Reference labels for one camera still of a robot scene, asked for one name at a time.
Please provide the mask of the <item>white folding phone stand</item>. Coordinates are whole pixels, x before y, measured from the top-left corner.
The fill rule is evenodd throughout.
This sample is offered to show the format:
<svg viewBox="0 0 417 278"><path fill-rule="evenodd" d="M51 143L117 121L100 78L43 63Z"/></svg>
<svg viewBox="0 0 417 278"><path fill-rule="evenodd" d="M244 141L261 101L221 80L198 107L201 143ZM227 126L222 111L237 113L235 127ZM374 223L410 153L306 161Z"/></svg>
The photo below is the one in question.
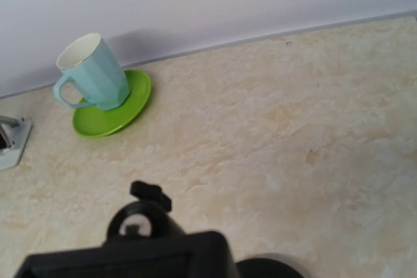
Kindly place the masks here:
<svg viewBox="0 0 417 278"><path fill-rule="evenodd" d="M29 119L1 116L1 170L20 162L32 127Z"/></svg>

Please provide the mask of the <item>black pole stand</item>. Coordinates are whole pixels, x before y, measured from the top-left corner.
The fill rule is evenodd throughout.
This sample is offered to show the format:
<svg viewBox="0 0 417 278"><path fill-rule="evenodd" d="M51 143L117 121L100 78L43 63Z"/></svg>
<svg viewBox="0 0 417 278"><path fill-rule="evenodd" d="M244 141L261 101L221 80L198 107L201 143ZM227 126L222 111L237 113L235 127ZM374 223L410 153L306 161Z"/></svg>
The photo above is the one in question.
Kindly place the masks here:
<svg viewBox="0 0 417 278"><path fill-rule="evenodd" d="M284 262L235 262L225 236L186 234L169 216L171 199L158 185L132 182L137 200L122 207L100 247L32 254L15 277L301 277Z"/></svg>

